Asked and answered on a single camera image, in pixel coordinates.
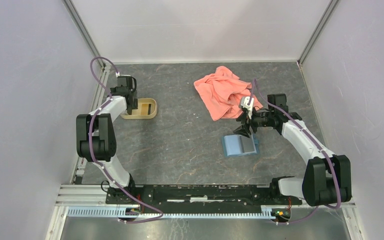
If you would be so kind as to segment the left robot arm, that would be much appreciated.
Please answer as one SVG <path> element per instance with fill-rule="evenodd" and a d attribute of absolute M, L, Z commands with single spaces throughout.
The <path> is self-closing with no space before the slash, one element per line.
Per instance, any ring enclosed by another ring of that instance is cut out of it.
<path fill-rule="evenodd" d="M 119 189 L 125 204 L 133 203 L 137 190 L 131 174 L 116 156 L 117 140 L 113 122 L 121 114 L 132 114 L 138 108 L 137 80 L 131 75 L 117 76 L 105 102 L 88 114 L 76 117 L 76 151 L 100 169 L 111 188 Z"/>

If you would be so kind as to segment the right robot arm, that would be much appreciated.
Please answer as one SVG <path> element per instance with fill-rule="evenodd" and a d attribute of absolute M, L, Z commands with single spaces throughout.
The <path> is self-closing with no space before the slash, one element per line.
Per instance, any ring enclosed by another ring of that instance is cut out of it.
<path fill-rule="evenodd" d="M 240 127 L 234 134 L 250 138 L 259 128 L 273 128 L 299 153 L 306 169 L 302 178 L 281 176 L 272 179 L 269 199 L 282 204 L 289 197 L 305 200 L 312 207 L 338 208 L 352 199 L 351 162 L 346 155 L 327 149 L 306 127 L 301 116 L 290 112 L 284 93 L 269 94 L 268 108 L 256 110 L 255 99 L 244 96 L 239 102 Z"/>

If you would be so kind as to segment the black VIP card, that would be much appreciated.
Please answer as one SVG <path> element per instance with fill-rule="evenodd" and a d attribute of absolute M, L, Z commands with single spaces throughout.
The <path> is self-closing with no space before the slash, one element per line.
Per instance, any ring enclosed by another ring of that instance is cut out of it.
<path fill-rule="evenodd" d="M 254 154 L 257 152 L 255 140 L 253 137 L 240 136 L 239 139 L 243 154 Z"/>

